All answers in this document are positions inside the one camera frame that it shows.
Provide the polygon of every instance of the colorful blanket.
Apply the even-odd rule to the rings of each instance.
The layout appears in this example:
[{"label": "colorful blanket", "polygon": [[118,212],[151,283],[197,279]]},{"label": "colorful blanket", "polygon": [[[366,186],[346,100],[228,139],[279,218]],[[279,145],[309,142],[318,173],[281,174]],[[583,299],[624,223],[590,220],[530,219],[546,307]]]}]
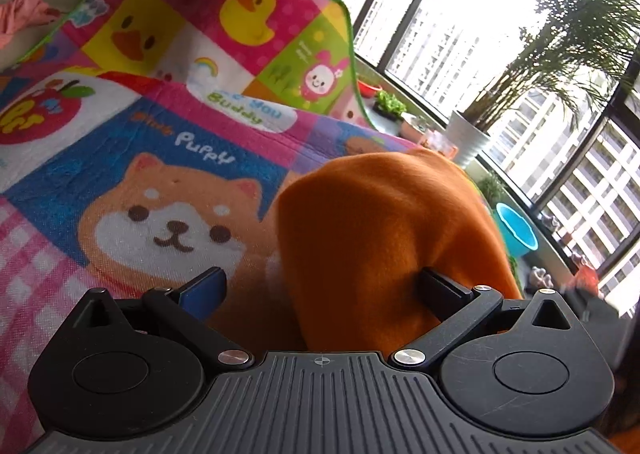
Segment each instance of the colorful blanket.
[{"label": "colorful blanket", "polygon": [[0,454],[41,433],[28,373],[92,286],[137,296],[215,264],[220,331],[257,353],[304,347],[274,199],[331,158],[409,145],[317,114],[366,124],[344,12],[86,0],[0,75]]}]

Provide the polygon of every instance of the pink cloth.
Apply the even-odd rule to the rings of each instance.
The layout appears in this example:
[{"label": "pink cloth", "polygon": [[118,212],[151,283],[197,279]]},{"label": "pink cloth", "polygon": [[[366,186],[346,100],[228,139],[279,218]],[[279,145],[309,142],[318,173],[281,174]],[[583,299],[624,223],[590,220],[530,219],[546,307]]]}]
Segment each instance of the pink cloth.
[{"label": "pink cloth", "polygon": [[0,4],[0,49],[23,28],[48,24],[59,16],[60,12],[43,0],[12,0]]}]

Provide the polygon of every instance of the black planter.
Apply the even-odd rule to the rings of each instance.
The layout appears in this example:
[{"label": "black planter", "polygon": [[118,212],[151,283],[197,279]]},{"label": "black planter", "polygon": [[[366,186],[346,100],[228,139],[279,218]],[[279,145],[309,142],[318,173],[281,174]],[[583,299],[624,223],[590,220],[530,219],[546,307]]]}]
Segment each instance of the black planter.
[{"label": "black planter", "polygon": [[372,109],[380,116],[383,116],[384,118],[386,118],[387,120],[391,120],[392,122],[397,122],[398,120],[402,119],[402,116],[399,116],[395,113],[389,113],[389,111],[384,110],[377,102],[373,104]]}]

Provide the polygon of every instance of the dog mouth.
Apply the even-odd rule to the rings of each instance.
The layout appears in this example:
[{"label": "dog mouth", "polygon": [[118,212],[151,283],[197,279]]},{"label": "dog mouth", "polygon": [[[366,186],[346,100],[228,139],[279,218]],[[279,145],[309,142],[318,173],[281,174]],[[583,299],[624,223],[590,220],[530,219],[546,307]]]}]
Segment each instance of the dog mouth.
[{"label": "dog mouth", "polygon": [[185,254],[188,254],[189,252],[193,251],[193,246],[185,246],[180,242],[179,234],[171,234],[171,237],[165,240],[158,238],[156,236],[154,237],[154,243],[157,244],[158,246],[161,246],[162,248],[165,248],[167,246],[172,246],[176,250],[178,250],[178,252],[183,252]]}]

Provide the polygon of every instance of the cartoon bunny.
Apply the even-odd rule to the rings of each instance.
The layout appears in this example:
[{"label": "cartoon bunny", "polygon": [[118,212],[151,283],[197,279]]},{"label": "cartoon bunny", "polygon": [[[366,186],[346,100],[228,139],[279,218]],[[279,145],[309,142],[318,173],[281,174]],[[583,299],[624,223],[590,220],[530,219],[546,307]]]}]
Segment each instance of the cartoon bunny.
[{"label": "cartoon bunny", "polygon": [[300,86],[300,94],[310,102],[315,102],[330,94],[342,76],[343,70],[349,65],[349,59],[345,58],[332,66],[329,50],[318,52],[316,60],[318,62],[308,69]]}]

